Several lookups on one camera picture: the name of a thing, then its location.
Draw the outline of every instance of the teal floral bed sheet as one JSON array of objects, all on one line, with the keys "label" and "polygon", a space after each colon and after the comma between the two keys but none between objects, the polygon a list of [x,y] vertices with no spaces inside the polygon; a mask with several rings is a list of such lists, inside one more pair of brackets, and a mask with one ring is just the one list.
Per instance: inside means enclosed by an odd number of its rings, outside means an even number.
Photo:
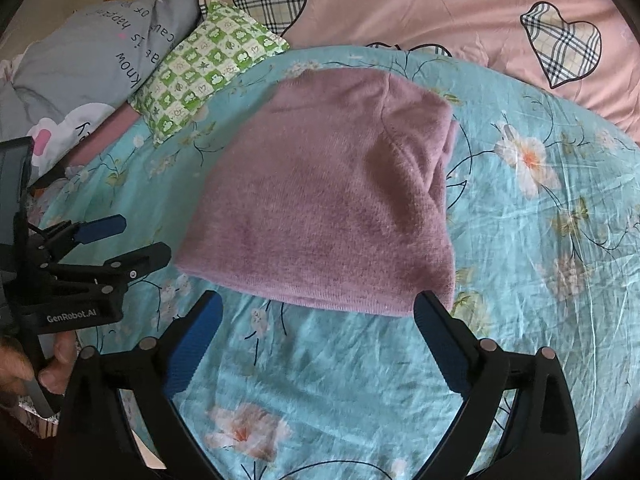
[{"label": "teal floral bed sheet", "polygon": [[[447,168],[452,314],[504,349],[556,349],[586,478],[640,397],[640,153],[623,132],[571,102],[449,57],[364,47],[289,52],[237,78],[157,148],[137,122],[66,184],[42,224],[126,217],[123,234],[79,246],[69,262],[101,264],[157,241],[177,250],[204,178],[274,83],[340,66],[391,70],[454,106],[461,131]],[[447,390],[412,319],[282,304],[169,266],[132,285],[120,323],[83,330],[80,339],[102,352],[130,349],[161,334],[207,288],[223,297],[223,323],[174,403],[226,478],[410,479],[417,472],[460,397]],[[123,398],[150,444],[131,394]],[[490,459],[510,399],[475,468]]]}]

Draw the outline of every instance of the pink blanket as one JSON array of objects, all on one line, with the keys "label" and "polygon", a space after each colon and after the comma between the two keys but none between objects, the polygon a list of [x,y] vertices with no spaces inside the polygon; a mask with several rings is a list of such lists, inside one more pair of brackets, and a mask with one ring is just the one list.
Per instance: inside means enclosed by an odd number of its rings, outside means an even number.
[{"label": "pink blanket", "polygon": [[176,266],[287,303],[409,316],[451,307],[450,105],[370,69],[281,82],[207,178]]},{"label": "pink blanket", "polygon": [[640,46],[611,0],[225,0],[292,48],[386,44],[505,73],[640,140]]}]

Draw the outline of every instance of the human hand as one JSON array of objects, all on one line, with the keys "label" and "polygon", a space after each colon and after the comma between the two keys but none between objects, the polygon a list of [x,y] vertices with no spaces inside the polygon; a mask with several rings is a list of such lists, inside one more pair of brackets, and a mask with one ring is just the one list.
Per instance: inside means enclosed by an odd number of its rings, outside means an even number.
[{"label": "human hand", "polygon": [[[43,368],[38,380],[53,394],[63,394],[76,362],[76,333],[59,332],[53,345],[54,357]],[[33,367],[12,338],[0,337],[0,391],[26,395],[23,381],[34,377]]]}]

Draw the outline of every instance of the metal pin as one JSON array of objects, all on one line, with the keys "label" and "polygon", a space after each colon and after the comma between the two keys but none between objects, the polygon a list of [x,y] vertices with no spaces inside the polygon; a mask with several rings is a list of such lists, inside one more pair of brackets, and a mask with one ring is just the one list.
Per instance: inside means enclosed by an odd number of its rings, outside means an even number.
[{"label": "metal pin", "polygon": [[487,352],[493,352],[498,348],[498,345],[493,339],[485,338],[480,340],[480,348]]},{"label": "metal pin", "polygon": [[85,346],[80,351],[80,358],[81,359],[89,359],[89,358],[93,357],[94,355],[95,355],[95,348],[93,346]]},{"label": "metal pin", "polygon": [[156,344],[158,344],[158,339],[156,339],[155,337],[149,336],[141,339],[140,342],[138,343],[138,347],[141,350],[151,350],[152,348],[156,347]]},{"label": "metal pin", "polygon": [[549,348],[548,346],[542,347],[542,350],[540,351],[540,353],[543,355],[543,357],[545,357],[547,359],[555,359],[556,358],[556,352],[554,351],[553,348]]}]

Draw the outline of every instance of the gray pillow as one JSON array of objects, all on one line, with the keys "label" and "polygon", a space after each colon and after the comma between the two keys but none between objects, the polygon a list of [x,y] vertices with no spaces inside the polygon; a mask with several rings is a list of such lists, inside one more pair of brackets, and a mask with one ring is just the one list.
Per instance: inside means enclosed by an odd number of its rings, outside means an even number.
[{"label": "gray pillow", "polygon": [[34,139],[36,180],[139,88],[196,26],[198,0],[104,2],[32,44],[0,79],[0,140]]}]

